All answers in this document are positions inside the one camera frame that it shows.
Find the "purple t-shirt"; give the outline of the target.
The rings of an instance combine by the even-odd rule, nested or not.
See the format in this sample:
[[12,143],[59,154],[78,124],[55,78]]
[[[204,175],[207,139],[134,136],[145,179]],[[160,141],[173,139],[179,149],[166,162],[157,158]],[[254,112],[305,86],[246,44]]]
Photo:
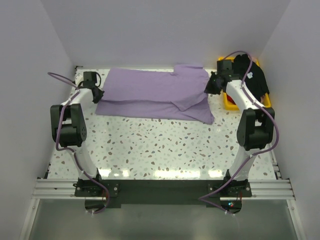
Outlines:
[[201,65],[177,64],[172,72],[112,68],[103,85],[96,114],[133,118],[199,121],[214,116],[205,87],[209,74]]

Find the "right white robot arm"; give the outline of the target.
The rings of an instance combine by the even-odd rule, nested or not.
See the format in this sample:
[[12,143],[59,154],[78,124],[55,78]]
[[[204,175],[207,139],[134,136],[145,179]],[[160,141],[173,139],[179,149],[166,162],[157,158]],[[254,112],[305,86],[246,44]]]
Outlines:
[[217,61],[217,71],[211,72],[205,93],[225,93],[235,102],[241,112],[236,132],[239,149],[232,166],[227,171],[228,181],[223,192],[230,197],[240,190],[240,181],[246,181],[255,158],[265,153],[265,147],[273,140],[275,111],[265,107],[248,89],[245,80],[235,73],[231,59]]

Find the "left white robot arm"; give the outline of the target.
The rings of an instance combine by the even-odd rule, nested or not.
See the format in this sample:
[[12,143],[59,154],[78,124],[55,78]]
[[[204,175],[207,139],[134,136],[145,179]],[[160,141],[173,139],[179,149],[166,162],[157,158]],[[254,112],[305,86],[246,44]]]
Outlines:
[[78,179],[88,181],[86,191],[99,196],[104,190],[101,175],[87,149],[87,126],[83,110],[97,104],[103,97],[100,89],[102,78],[99,73],[85,71],[79,83],[57,73],[49,76],[74,88],[66,101],[50,107],[51,135],[57,151],[66,151],[73,158]]

